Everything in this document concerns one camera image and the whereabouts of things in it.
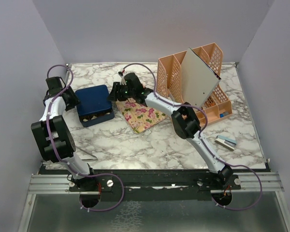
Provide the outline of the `blue box lid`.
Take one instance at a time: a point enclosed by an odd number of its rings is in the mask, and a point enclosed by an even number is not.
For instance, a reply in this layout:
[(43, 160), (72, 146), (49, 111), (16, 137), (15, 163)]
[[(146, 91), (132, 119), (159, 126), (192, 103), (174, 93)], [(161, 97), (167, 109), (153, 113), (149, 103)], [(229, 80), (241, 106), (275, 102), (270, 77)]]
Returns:
[(75, 94), (80, 101), (77, 105), (79, 116), (105, 113), (112, 109), (112, 103), (107, 99), (109, 91), (106, 85), (79, 89)]

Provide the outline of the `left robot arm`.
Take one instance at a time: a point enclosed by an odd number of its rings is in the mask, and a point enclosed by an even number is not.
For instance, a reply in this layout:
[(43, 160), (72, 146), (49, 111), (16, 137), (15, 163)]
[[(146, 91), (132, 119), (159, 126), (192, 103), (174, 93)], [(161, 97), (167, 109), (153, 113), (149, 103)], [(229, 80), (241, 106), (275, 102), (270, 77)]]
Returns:
[(58, 93), (59, 89), (47, 92), (43, 100), (43, 116), (38, 122), (32, 123), (31, 131), (45, 161), (60, 164), (68, 170), (72, 175), (70, 181), (77, 188), (93, 190), (97, 179), (92, 176), (92, 168), (75, 154), (75, 142), (63, 118), (64, 111), (73, 109), (79, 103), (79, 99), (71, 87), (61, 95)]

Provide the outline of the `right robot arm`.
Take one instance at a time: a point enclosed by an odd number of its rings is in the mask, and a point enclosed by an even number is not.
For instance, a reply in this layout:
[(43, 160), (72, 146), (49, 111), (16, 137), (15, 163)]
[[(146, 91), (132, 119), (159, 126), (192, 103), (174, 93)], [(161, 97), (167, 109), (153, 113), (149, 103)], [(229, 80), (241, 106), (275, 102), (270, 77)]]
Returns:
[(175, 133), (187, 140), (201, 155), (211, 173), (211, 185), (218, 189), (230, 183), (232, 168), (220, 158), (201, 132), (200, 121), (189, 103), (179, 104), (164, 98), (150, 88), (144, 87), (135, 73), (118, 73), (120, 82), (114, 82), (108, 100), (124, 102), (134, 99), (136, 103), (156, 109), (172, 120)]

